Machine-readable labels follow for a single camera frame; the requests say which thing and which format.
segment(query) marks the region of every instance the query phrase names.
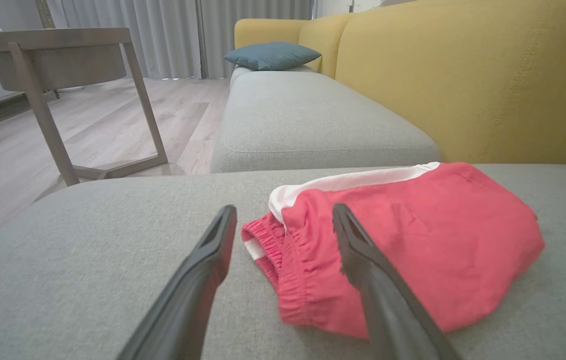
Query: sofa cushion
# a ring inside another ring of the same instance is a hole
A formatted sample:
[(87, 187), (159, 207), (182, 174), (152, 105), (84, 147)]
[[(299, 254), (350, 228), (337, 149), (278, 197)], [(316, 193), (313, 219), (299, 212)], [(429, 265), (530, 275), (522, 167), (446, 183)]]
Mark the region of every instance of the sofa cushion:
[[(564, 360), (566, 165), (477, 167), (535, 210), (546, 249), (452, 344), (466, 360)], [(114, 359), (226, 204), (237, 207), (237, 237), (202, 358), (371, 359), (368, 342), (283, 324), (274, 289), (237, 241), (275, 187), (360, 170), (117, 178), (50, 194), (0, 228), (0, 359)]]
[[(244, 66), (237, 66), (236, 68), (234, 68), (234, 71), (232, 71), (232, 77), (230, 77), (230, 89), (232, 89), (233, 84), (235, 84), (235, 81), (237, 80), (237, 78), (241, 75), (245, 75), (245, 74), (249, 74), (249, 73), (253, 73), (255, 70), (251, 69), (251, 68), (247, 68)], [(306, 73), (315, 73), (314, 70), (312, 70), (312, 68), (310, 68), (307, 65), (301, 65), (301, 66), (295, 66), (292, 68), (288, 68), (286, 71), (301, 71), (301, 72), (306, 72)]]
[(411, 166), (440, 160), (424, 132), (320, 73), (254, 71), (234, 79), (213, 173)]
[(282, 71), (301, 66), (320, 56), (320, 52), (297, 43), (270, 41), (235, 48), (223, 59), (252, 70)]

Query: wooden side table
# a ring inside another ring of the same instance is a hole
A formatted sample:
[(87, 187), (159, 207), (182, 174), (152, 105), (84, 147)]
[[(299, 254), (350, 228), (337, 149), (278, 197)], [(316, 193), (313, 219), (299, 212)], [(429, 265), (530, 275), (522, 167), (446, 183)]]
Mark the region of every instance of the wooden side table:
[[(156, 155), (107, 170), (72, 165), (43, 92), (109, 82), (125, 77), (125, 51)], [(161, 135), (127, 28), (46, 29), (0, 32), (0, 83), (23, 91), (67, 186), (79, 178), (121, 178), (167, 163)]]

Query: curtain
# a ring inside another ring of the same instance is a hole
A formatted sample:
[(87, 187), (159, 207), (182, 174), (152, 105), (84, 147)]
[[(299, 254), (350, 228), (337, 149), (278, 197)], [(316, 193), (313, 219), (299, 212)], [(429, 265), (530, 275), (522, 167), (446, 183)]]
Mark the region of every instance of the curtain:
[(174, 79), (201, 78), (195, 1), (61, 0), (61, 4), (70, 28), (129, 28), (143, 77)]
[(143, 77), (152, 79), (229, 78), (234, 66), (223, 56), (238, 20), (312, 14), (311, 0), (57, 1), (70, 28), (129, 28)]
[(235, 66), (223, 56), (235, 48), (235, 23), (240, 19), (312, 17), (311, 0), (200, 0), (205, 64), (209, 78), (229, 78)]

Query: blue pillow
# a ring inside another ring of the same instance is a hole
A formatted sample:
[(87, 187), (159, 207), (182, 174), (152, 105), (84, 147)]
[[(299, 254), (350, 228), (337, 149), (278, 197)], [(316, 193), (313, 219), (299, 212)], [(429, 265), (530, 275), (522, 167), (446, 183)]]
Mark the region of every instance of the blue pillow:
[(283, 41), (254, 43), (230, 51), (223, 57), (252, 70), (288, 70), (320, 57), (309, 47)]

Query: yellow cushion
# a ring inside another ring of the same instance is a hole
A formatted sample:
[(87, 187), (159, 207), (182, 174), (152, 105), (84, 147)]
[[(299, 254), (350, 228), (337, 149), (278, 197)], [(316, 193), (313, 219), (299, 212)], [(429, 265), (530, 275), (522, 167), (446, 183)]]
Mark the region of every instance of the yellow cushion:
[(244, 18), (234, 26), (234, 48), (246, 45), (285, 41), (298, 44), (301, 28), (309, 20), (281, 20), (277, 18)]
[(354, 14), (342, 13), (308, 21), (301, 28), (299, 45), (321, 53), (321, 57), (306, 65), (312, 70), (334, 78), (336, 57), (339, 51), (341, 34)]
[(335, 79), (418, 126), (447, 162), (566, 163), (566, 0), (356, 14)]

